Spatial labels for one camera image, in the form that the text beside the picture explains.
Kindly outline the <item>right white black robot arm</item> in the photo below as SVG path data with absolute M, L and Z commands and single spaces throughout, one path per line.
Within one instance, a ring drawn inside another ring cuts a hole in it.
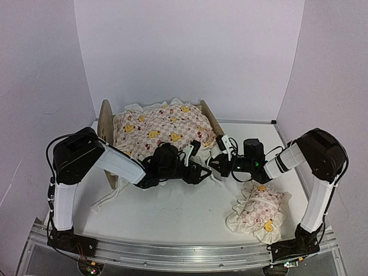
M 315 128 L 289 142 L 275 157 L 266 160 L 263 144 L 246 139 L 239 155 L 228 136 L 217 138 L 221 153 L 208 165 L 222 177 L 235 172 L 249 173 L 251 180 L 266 184 L 282 174 L 307 163 L 313 175 L 313 189 L 294 238 L 269 245 L 273 264 L 295 261 L 316 254 L 326 229 L 325 219 L 333 194 L 346 173 L 349 159 L 345 148 L 328 132 Z

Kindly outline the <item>wooden pet bed frame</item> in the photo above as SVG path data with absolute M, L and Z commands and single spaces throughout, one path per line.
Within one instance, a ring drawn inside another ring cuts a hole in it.
M 210 126 L 214 130 L 216 136 L 224 135 L 224 131 L 221 128 L 219 122 L 216 120 L 215 116 L 213 115 L 211 109 L 207 105 L 207 103 L 202 99 L 200 103 L 195 105 L 199 108 L 200 111 L 207 117 L 209 120 Z M 100 113 L 97 122 L 97 135 L 98 137 L 102 138 L 104 141 L 107 141 L 109 144 L 113 144 L 113 119 L 114 114 L 112 111 L 112 107 L 110 102 L 107 99 L 104 99 L 101 104 Z M 110 187 L 113 190 L 117 189 L 118 184 L 118 176 L 113 175 L 108 171 L 104 171 L 105 175 L 108 179 Z

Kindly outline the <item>duck print ruffled bed cover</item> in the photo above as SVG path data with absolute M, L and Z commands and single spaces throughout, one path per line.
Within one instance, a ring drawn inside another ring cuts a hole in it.
M 135 183 L 143 190 L 176 180 L 172 176 L 178 163 L 184 161 L 183 149 L 193 140 L 201 147 L 189 162 L 210 169 L 211 151 L 219 150 L 207 117 L 195 105 L 178 99 L 144 108 L 127 106 L 114 114 L 113 127 L 113 144 L 108 144 L 143 168 L 145 175 Z

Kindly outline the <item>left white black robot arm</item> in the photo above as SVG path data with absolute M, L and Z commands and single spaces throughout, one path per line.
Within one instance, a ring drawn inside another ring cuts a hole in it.
M 197 185 L 212 173 L 191 161 L 198 150 L 198 141 L 183 151 L 161 143 L 153 155 L 138 160 L 98 137 L 91 127 L 55 138 L 45 150 L 52 173 L 48 188 L 48 245 L 58 252 L 78 254 L 81 259 L 95 255 L 97 239 L 75 234 L 73 224 L 78 184 L 92 168 L 101 168 L 141 189 L 172 179 Z

